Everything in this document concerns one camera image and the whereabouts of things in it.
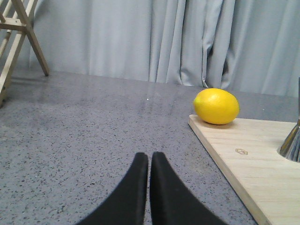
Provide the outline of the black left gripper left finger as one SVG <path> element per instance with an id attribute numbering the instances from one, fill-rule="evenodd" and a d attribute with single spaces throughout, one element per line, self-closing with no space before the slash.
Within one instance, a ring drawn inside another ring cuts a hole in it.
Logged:
<path id="1" fill-rule="evenodd" d="M 80 225 L 142 225 L 147 195 L 148 157 L 136 153 L 124 178 Z"/>

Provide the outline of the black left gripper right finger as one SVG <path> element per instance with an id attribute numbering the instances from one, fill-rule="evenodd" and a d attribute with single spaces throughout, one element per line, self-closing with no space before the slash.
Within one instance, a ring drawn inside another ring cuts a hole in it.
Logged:
<path id="1" fill-rule="evenodd" d="M 152 156 L 150 208 L 154 225 L 224 225 L 183 184 L 162 152 Z"/>

